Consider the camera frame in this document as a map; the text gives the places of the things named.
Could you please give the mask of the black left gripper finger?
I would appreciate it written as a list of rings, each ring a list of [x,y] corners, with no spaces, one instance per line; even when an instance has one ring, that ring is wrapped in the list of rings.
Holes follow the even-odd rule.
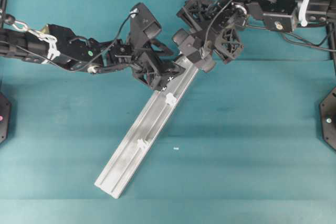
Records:
[[[163,61],[159,67],[159,75],[165,81],[171,81],[185,72],[185,68],[175,61]]]

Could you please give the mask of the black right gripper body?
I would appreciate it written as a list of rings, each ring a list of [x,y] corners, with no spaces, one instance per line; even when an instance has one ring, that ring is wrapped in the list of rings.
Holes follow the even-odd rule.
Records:
[[[206,56],[216,53],[224,63],[235,60],[243,49],[236,23],[244,20],[244,11],[230,0],[186,0],[176,14],[188,25],[189,33],[199,37]]]

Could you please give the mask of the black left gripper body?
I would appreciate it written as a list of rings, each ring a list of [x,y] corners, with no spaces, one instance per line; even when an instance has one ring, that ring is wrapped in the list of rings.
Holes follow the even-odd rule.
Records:
[[[157,39],[151,39],[135,49],[118,39],[110,48],[110,71],[131,68],[132,75],[150,89],[166,89],[173,64],[161,56],[172,56],[173,51]]]

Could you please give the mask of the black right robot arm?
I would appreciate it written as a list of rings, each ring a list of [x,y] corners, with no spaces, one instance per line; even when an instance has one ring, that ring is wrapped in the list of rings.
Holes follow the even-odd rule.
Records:
[[[244,48],[238,32],[249,18],[264,29],[291,33],[298,27],[335,22],[335,0],[187,0],[177,16],[189,26],[172,40],[180,53],[203,71],[213,68],[213,54],[224,63],[235,60]]]

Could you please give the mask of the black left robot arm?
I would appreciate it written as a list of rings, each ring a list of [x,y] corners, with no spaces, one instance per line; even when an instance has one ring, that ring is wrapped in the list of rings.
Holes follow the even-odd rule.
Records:
[[[130,68],[135,79],[157,91],[164,91],[171,80],[185,72],[174,60],[163,59],[173,53],[155,38],[136,47],[129,39],[86,39],[58,25],[48,25],[47,30],[51,37],[41,39],[28,31],[2,28],[1,56],[50,64],[68,72],[103,74]]]

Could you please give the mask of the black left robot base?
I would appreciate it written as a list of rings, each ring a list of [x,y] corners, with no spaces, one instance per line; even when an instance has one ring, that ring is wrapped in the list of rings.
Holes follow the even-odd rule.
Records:
[[[8,100],[8,98],[4,96],[4,94],[2,92],[1,92],[0,99],[1,99],[1,103],[0,103],[0,106],[1,106],[1,111],[0,111],[0,116],[1,116],[0,141],[2,143],[7,139],[7,136],[8,136],[8,129],[9,129],[9,121],[10,121],[12,104]]]

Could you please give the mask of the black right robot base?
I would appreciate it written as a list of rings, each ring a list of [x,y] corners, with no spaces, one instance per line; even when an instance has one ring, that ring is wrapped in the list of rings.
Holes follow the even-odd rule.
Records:
[[[335,88],[320,102],[319,110],[323,140],[335,150]]]

